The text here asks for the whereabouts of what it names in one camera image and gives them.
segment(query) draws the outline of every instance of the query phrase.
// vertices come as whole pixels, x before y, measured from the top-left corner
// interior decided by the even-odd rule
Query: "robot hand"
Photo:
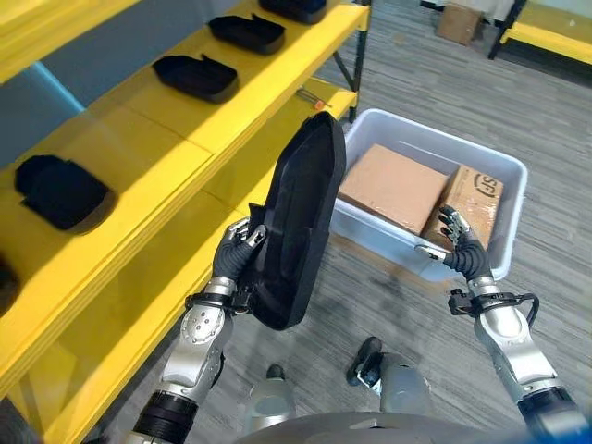
[[[567,393],[557,372],[530,336],[538,310],[533,294],[502,293],[491,274],[487,252],[470,225],[454,208],[440,208],[442,229],[454,245],[448,253],[426,245],[416,250],[462,273],[470,294],[453,290],[449,299],[453,315],[475,319],[475,334],[493,360],[496,372],[517,404],[531,432],[538,437],[584,433],[588,424]],[[533,305],[527,317],[515,306]]]
[[[230,307],[237,290],[237,281],[253,252],[265,239],[267,230],[264,225],[260,225],[251,236],[248,233],[249,217],[244,217],[226,229],[214,255],[212,278],[201,293],[187,298],[185,304],[188,309],[204,300],[224,300],[226,308]]]
[[[266,234],[264,225],[257,227],[247,238],[249,217],[232,224],[226,230],[214,256],[213,278],[227,278],[235,283],[249,262],[253,251],[263,241]]]
[[[203,291],[186,301],[179,342],[166,361],[152,397],[128,436],[128,444],[183,444],[199,407],[224,365],[224,345],[232,333],[237,281],[265,227],[248,236],[249,218],[232,224],[218,245],[213,275]]]
[[[464,276],[467,282],[478,278],[491,280],[489,256],[464,217],[451,206],[440,208],[439,219],[446,224],[442,233],[454,245],[454,252],[448,253],[427,245],[417,245],[415,250],[428,254],[432,259],[443,262]]]

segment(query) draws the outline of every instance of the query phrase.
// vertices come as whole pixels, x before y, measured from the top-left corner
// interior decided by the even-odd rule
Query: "black cable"
[[[530,311],[526,315],[526,321],[528,322],[528,326],[532,327],[535,323],[535,319],[537,319],[538,314],[538,306],[540,305],[540,301],[538,300],[538,296],[533,293],[526,293],[522,295],[523,301],[532,301],[532,306],[530,307]]]

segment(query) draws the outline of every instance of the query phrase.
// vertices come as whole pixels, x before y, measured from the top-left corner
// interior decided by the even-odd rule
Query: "cardboard box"
[[[340,199],[419,236],[447,176],[380,145],[353,166]]]
[[[461,213],[473,227],[477,238],[487,248],[502,191],[501,181],[468,166],[459,166],[442,193],[438,206],[434,208],[432,216],[425,224],[422,237],[448,251],[452,250],[452,242],[440,231],[444,223],[438,219],[438,209],[447,204]]]
[[[475,35],[482,13],[460,5],[446,5],[436,34],[453,42],[468,45]]]

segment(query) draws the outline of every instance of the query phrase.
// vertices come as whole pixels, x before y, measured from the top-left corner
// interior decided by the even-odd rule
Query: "yellow shelf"
[[[329,101],[327,110],[335,117],[356,97],[321,80],[309,80],[306,86]],[[185,296],[209,278],[226,226],[248,211],[247,201],[265,200],[279,153],[313,114],[311,104],[292,97],[10,390],[10,399],[44,442],[76,442],[88,433],[182,313]],[[217,187],[235,172],[240,181]]]
[[[290,22],[247,0],[251,12],[286,27],[275,55],[254,55],[197,31],[170,54],[202,51],[236,68],[240,90],[210,105],[161,84],[152,68],[72,118],[0,174],[0,244],[23,288],[0,318],[0,397],[56,340],[116,273],[282,107],[356,28],[369,8],[333,1],[313,26]],[[96,229],[59,232],[22,207],[14,171],[34,154],[58,154],[113,189],[113,213]]]
[[[324,108],[339,119],[355,105],[357,94],[335,85],[310,79],[305,83],[330,106]],[[295,96],[252,137],[203,187],[221,202],[248,216],[249,203],[263,204],[269,191],[278,156],[305,119],[316,114],[312,104]]]
[[[0,83],[140,0],[4,0]]]
[[[592,64],[592,18],[569,11],[527,2],[501,42],[508,39]]]
[[[20,204],[13,181],[23,159],[0,174],[2,255],[22,283],[0,318],[0,397],[207,181],[212,168],[204,149],[106,100],[23,157],[48,153],[87,168],[117,194],[117,203],[100,226],[74,235]]]
[[[151,67],[144,68],[106,96],[160,123],[210,153],[230,158],[294,92],[341,46],[364,26],[369,8],[330,0],[323,20],[307,26],[269,13],[257,0],[247,0],[228,13],[252,13],[286,28],[284,47],[274,55],[242,51],[215,40],[204,28],[166,53],[212,57],[239,72],[240,89],[224,106],[196,101],[162,84]]]
[[[239,218],[198,192],[10,390],[43,442],[84,438],[209,278],[224,229]]]

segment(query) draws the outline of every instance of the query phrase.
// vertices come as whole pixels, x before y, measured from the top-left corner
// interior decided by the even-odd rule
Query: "black foam insert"
[[[202,55],[162,57],[153,63],[158,79],[165,85],[214,104],[229,100],[239,90],[236,69]]]
[[[253,14],[253,19],[238,16],[214,18],[208,23],[216,38],[255,53],[274,54],[284,44],[285,28]]]
[[[304,122],[279,157],[265,205],[251,204],[250,230],[268,235],[243,273],[253,314],[274,329],[304,317],[328,239],[328,227],[345,173],[345,141],[326,112]]]

